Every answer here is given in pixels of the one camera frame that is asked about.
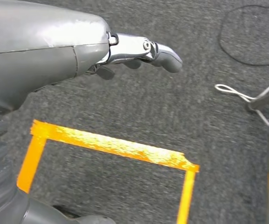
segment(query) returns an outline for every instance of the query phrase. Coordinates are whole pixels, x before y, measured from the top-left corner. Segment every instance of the gray plastic casing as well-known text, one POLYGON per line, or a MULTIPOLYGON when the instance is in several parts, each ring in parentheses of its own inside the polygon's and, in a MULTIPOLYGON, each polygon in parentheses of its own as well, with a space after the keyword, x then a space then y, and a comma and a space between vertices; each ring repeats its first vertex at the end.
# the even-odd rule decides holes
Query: gray plastic casing
MULTIPOLYGON (((102 18, 68 9, 0 0, 0 138, 5 114, 19 109, 31 92, 75 78, 108 53, 102 18)), ((30 198, 16 184, 0 139, 0 224, 114 224, 105 217, 68 219, 30 198)))

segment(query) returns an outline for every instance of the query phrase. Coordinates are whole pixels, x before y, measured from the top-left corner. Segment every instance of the orange tape line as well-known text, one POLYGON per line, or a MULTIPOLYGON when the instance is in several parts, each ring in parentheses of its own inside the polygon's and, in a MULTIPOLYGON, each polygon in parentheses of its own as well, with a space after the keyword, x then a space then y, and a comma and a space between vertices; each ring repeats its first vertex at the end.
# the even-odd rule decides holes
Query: orange tape line
POLYGON ((38 120, 34 121, 32 134, 54 141, 125 156, 185 171, 198 172, 199 166, 187 160, 184 153, 147 146, 136 142, 115 139, 99 134, 79 131, 38 120))
POLYGON ((17 186, 26 193, 29 193, 31 189, 46 141, 47 139, 54 140, 187 171, 177 219, 177 224, 186 224, 188 220, 195 174, 199 172, 200 169, 199 165, 187 160, 184 153, 79 131, 38 120, 34 120, 31 133, 34 136, 17 179, 17 186))
POLYGON ((18 175, 16 185, 20 190, 29 193, 37 167, 44 149, 47 139, 34 136, 18 175))
POLYGON ((181 196, 177 224, 186 224, 188 222, 190 203, 194 185, 195 172, 188 171, 185 175, 184 186, 181 196))

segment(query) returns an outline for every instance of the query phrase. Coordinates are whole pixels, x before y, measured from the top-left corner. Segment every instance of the white cable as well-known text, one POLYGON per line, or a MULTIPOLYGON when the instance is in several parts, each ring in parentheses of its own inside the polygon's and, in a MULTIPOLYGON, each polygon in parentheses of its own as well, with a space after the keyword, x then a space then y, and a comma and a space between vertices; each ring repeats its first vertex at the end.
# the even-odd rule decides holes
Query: white cable
MULTIPOLYGON (((257 97, 253 98, 253 97, 249 97, 249 96, 238 92, 238 91, 237 91, 237 90, 235 90, 234 88, 231 88, 231 87, 228 86, 228 85, 224 85, 224 84, 216 84, 215 86, 215 88, 219 90, 219 91, 221 91, 221 92, 227 92, 227 93, 231 93, 231 94, 238 95, 240 98, 242 98, 244 101, 248 102, 248 103, 250 102, 251 100, 258 99, 258 98, 265 96, 265 95, 266 95, 266 94, 268 94, 269 92, 269 87, 268 87, 268 88, 264 90, 263 92, 258 94, 257 97)), ((265 116, 264 116, 261 111, 259 111, 259 110, 255 110, 255 111, 261 119, 262 119, 264 121, 264 123, 265 123, 266 125, 269 126, 269 121, 265 116)))

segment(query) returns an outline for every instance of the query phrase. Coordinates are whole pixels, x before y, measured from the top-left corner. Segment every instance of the robot forearm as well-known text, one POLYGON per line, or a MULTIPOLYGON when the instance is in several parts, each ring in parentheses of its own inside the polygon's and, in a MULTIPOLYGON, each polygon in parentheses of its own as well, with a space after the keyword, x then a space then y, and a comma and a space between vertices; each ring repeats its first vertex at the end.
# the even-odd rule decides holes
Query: robot forearm
MULTIPOLYGON (((145 37, 114 34, 92 14, 36 3, 0 0, 0 137, 3 115, 19 108, 28 94, 103 66, 142 62, 178 72, 181 59, 145 37)), ((7 147, 0 140, 0 224, 114 224, 102 217, 66 219, 19 190, 7 147)))

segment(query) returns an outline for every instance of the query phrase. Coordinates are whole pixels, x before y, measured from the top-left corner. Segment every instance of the robotic hand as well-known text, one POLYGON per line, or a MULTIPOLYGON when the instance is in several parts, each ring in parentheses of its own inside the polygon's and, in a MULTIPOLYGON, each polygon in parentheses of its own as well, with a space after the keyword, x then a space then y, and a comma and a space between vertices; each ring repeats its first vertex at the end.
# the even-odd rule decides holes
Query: robotic hand
POLYGON ((93 72, 102 74, 104 72, 102 65, 120 63, 131 69, 138 69, 142 62, 145 62, 156 67, 163 67, 170 73, 176 73, 182 65, 182 61, 171 48, 152 42, 146 37, 111 32, 107 35, 108 53, 93 66, 93 72))
POLYGON ((18 189, 1 136, 3 116, 31 92, 83 74, 113 74, 108 64, 142 62, 172 73, 182 68, 172 49, 145 37, 111 32, 96 15, 36 3, 0 0, 0 224, 114 224, 102 216, 68 219, 18 189))

